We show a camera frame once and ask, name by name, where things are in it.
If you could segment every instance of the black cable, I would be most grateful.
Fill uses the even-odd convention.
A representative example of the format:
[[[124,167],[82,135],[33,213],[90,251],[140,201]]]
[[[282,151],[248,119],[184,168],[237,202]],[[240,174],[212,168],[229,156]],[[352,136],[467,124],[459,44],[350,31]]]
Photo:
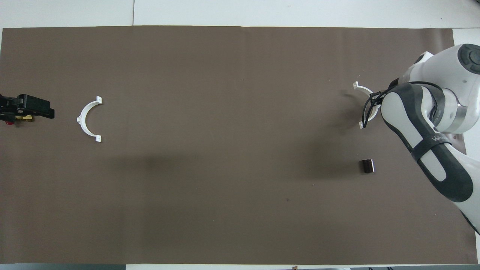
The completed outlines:
[[[365,105],[363,105],[363,110],[362,110],[362,116],[361,116],[361,122],[362,122],[362,125],[363,127],[367,127],[367,123],[368,123],[368,118],[370,117],[370,114],[372,113],[372,109],[377,106],[377,105],[380,105],[384,99],[384,97],[386,96],[386,94],[388,94],[388,92],[390,92],[393,88],[397,87],[398,85],[397,84],[394,84],[394,82],[397,82],[397,81],[393,81],[387,90],[385,91],[378,91],[376,93],[372,93],[370,94],[369,98],[367,99],[367,101],[365,102]],[[423,81],[414,81],[414,82],[408,82],[410,84],[422,84],[422,85],[430,85],[430,86],[433,86],[437,89],[439,89],[440,91],[442,91],[442,88],[434,83],[430,83],[430,82],[423,82]],[[432,119],[432,117],[435,115],[436,111],[437,111],[437,101],[435,99],[433,99],[433,102],[434,102],[434,106],[433,106],[433,109],[430,113],[430,119]],[[368,108],[368,111],[367,111],[367,114],[365,116],[365,111],[367,110],[367,105],[368,103],[370,103],[370,107]]]

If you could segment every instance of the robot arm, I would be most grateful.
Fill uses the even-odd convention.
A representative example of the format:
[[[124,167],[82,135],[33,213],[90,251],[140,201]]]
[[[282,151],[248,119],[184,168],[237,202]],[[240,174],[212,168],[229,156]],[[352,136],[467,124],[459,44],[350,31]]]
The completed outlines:
[[[413,81],[430,85],[409,83]],[[479,118],[480,47],[465,44],[436,55],[423,53],[381,102],[388,127],[433,186],[479,232],[480,161],[453,148],[443,133],[463,133]]]

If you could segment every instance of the white curved bracket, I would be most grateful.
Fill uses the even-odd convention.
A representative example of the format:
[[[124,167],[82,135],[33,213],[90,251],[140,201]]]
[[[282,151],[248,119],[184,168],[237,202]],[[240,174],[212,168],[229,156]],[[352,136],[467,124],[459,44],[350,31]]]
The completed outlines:
[[[358,82],[354,82],[353,83],[353,90],[360,90],[361,92],[365,93],[368,97],[370,97],[370,94],[373,94],[373,92],[364,87],[364,86],[360,86]],[[377,112],[378,112],[378,109],[380,108],[380,104],[379,105],[376,105],[374,108],[373,108],[373,113],[372,115],[368,118],[368,121],[372,120],[373,118],[375,118],[375,116],[377,115]],[[360,121],[359,122],[359,126],[360,128],[363,128],[363,123]]]
[[[102,98],[101,97],[97,97],[95,101],[92,101],[92,102],[88,103],[87,106],[85,106],[85,108],[80,113],[80,116],[77,117],[77,123],[80,124],[80,126],[82,127],[82,129],[85,133],[87,133],[90,136],[95,137],[96,142],[101,142],[102,141],[102,136],[93,134],[90,130],[88,130],[87,124],[85,123],[87,113],[90,111],[91,108],[95,107],[98,104],[102,104]]]

